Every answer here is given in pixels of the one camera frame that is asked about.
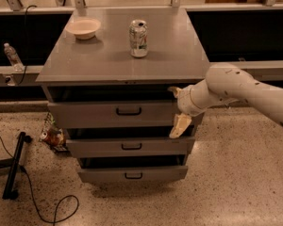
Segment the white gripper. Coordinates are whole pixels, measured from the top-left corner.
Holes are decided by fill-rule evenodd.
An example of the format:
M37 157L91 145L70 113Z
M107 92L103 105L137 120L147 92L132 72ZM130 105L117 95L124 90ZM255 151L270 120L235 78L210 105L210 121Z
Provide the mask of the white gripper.
M169 134L169 138L178 138L190 126L191 117L195 117L207 109L208 88L200 84L190 85L183 89L168 87L167 90L175 98L178 97L177 106L182 112L181 114L175 114L174 126Z

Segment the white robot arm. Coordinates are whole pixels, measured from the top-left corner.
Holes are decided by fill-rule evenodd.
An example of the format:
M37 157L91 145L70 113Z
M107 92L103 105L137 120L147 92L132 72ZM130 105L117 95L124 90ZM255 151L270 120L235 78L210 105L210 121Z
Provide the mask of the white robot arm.
M230 63L209 67L205 79L183 89L169 87L177 99L180 114L175 114L169 138L180 137L190 126L192 118L216 105L241 101L283 127L283 88L259 82Z

